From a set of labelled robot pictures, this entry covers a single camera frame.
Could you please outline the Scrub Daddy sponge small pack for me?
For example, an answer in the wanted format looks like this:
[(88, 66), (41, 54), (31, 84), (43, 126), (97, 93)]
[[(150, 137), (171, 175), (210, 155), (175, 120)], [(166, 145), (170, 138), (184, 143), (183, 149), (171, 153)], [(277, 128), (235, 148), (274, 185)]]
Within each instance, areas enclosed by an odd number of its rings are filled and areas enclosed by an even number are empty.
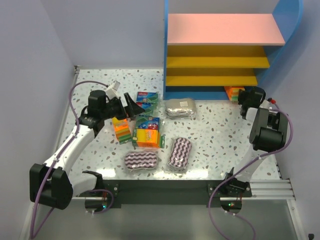
[(228, 96), (228, 99), (233, 103), (237, 103), (239, 92), (244, 91), (245, 88), (243, 86), (225, 86), (224, 90)]

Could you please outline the grey mesh sponge pack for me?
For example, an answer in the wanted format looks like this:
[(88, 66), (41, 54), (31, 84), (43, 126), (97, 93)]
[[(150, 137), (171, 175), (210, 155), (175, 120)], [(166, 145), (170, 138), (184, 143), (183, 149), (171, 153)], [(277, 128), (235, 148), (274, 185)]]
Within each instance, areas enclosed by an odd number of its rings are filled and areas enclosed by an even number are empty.
[(193, 119), (196, 103), (191, 98), (170, 99), (165, 102), (165, 114), (170, 119)]

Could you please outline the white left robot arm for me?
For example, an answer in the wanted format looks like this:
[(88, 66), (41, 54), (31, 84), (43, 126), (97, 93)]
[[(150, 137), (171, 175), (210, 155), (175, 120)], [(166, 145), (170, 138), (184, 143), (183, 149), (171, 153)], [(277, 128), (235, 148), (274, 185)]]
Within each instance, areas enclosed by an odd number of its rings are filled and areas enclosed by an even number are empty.
[(128, 93), (124, 94), (126, 106), (116, 94), (108, 96), (103, 90), (93, 90), (88, 105), (67, 140), (43, 164), (35, 163), (29, 170), (29, 197), (35, 204), (64, 210), (71, 199), (84, 192), (103, 187), (99, 173), (86, 171), (79, 179), (70, 181), (69, 173), (80, 154), (112, 118), (133, 119), (145, 112)]

